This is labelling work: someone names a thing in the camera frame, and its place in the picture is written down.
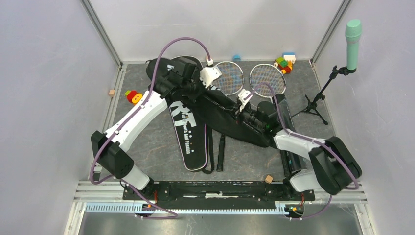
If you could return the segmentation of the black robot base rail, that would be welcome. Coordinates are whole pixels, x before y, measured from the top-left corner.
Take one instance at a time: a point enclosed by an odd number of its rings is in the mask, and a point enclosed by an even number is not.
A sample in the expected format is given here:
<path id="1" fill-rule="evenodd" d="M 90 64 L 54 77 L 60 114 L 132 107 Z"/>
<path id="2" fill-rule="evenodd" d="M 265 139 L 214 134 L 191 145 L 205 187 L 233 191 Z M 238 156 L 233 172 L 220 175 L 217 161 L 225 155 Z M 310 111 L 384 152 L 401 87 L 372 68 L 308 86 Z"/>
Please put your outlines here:
<path id="1" fill-rule="evenodd" d="M 141 194 L 164 209 L 272 209 L 275 202 L 314 201 L 312 190 L 297 192 L 282 182 L 158 181 Z"/>

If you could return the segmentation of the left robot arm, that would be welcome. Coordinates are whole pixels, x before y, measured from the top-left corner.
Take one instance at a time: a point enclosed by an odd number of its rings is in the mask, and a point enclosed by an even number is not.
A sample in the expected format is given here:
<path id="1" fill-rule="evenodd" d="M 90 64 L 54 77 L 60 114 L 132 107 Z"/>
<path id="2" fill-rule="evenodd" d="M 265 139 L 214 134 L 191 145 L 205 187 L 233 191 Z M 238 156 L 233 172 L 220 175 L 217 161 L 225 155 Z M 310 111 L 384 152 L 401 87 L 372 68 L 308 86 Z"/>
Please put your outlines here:
<path id="1" fill-rule="evenodd" d="M 127 154 L 134 140 L 160 113 L 171 113 L 176 138 L 184 166 L 189 171 L 201 171 L 208 164 L 208 130 L 200 118 L 182 101 L 167 101 L 161 93 L 146 91 L 137 104 L 113 127 L 91 136 L 94 162 L 111 176 L 135 187 L 141 199 L 154 193 L 151 178 L 141 171 Z"/>

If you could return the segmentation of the black crossway racket bag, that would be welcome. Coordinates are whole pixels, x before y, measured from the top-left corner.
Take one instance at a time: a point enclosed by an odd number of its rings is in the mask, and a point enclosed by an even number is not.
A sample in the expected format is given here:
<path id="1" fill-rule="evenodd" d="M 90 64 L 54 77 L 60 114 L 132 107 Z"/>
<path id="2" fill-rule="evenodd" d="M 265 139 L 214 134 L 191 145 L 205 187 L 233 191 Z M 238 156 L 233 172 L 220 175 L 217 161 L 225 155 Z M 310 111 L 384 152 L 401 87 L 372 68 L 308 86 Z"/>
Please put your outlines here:
<path id="1" fill-rule="evenodd" d="M 153 90 L 160 94 L 168 105 L 181 101 L 195 117 L 217 132 L 259 147 L 276 148 L 273 137 L 282 129 L 277 118 L 270 119 L 257 110 L 258 118 L 263 123 L 263 129 L 257 130 L 236 123 L 236 102 L 219 90 L 206 88 L 199 97 L 183 96 L 181 85 L 188 80 L 200 79 L 202 66 L 179 58 L 152 59 L 146 63 L 148 77 L 155 76 Z"/>

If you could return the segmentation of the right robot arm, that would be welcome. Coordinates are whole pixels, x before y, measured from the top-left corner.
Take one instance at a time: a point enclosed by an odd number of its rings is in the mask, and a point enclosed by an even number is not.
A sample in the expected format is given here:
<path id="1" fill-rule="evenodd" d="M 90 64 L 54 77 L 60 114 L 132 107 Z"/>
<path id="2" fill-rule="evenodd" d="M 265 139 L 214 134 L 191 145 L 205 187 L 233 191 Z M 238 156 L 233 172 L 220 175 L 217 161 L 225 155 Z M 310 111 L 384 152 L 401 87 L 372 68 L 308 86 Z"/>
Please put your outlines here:
<path id="1" fill-rule="evenodd" d="M 362 169 L 336 136 L 313 138 L 295 132 L 286 100 L 262 101 L 254 109 L 249 102 L 237 101 L 231 106 L 231 128 L 236 138 L 260 147 L 272 147 L 309 160 L 311 170 L 302 170 L 289 177 L 283 185 L 283 195 L 297 199 L 308 189 L 323 189 L 336 195 L 343 189 L 357 189 Z"/>

